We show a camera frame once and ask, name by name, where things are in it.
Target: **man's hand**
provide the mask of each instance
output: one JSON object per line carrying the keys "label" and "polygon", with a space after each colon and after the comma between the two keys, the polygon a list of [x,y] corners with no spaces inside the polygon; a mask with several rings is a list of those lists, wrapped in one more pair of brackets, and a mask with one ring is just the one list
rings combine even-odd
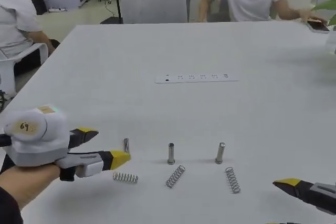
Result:
{"label": "man's hand", "polygon": [[310,19],[314,19],[314,20],[321,21],[325,25],[328,24],[327,20],[316,16],[315,14],[312,13],[312,11],[310,9],[300,9],[300,10],[298,10],[298,12],[299,12],[299,15],[300,15],[300,18],[301,18],[302,22],[304,22],[304,23],[306,23]]}
{"label": "man's hand", "polygon": [[52,164],[30,168],[14,166],[0,175],[0,187],[9,193],[22,209],[58,178],[59,173],[60,168]]}

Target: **metal spring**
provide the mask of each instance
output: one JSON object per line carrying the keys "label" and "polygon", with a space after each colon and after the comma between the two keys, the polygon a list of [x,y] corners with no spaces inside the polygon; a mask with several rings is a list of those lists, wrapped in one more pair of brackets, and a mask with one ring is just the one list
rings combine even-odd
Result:
{"label": "metal spring", "polygon": [[235,172],[233,170],[232,167],[228,167],[225,169],[225,173],[226,173],[226,177],[227,177],[227,181],[229,183],[229,186],[231,188],[231,192],[233,194],[239,194],[240,193],[240,186],[239,183],[237,181]]}
{"label": "metal spring", "polygon": [[133,174],[127,174],[127,173],[113,173],[113,180],[120,181],[120,182],[126,182],[130,184],[136,184],[138,182],[138,176]]}
{"label": "metal spring", "polygon": [[180,179],[182,174],[185,172],[184,166],[180,165],[170,176],[170,178],[166,181],[166,185],[169,188],[172,188],[176,182]]}

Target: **electrical outlet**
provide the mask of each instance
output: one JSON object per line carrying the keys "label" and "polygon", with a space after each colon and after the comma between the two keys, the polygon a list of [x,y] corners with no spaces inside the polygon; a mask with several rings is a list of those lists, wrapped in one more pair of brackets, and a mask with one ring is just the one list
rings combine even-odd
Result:
{"label": "electrical outlet", "polygon": [[157,76],[155,83],[220,82],[220,81],[238,81],[238,79],[228,73],[166,74],[165,76]]}
{"label": "electrical outlet", "polygon": [[207,75],[206,74],[200,74],[200,80],[202,80],[202,81],[207,80]]}

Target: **floor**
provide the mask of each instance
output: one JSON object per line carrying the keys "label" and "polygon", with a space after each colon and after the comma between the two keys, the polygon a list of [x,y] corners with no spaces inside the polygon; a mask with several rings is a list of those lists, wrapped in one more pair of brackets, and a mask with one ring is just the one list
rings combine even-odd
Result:
{"label": "floor", "polygon": [[[80,9],[63,13],[45,13],[38,16],[38,19],[49,38],[62,42],[77,25],[99,24],[113,14],[118,15],[115,0],[112,4],[91,0]],[[17,77],[16,90],[21,90],[36,71],[37,69]]]}

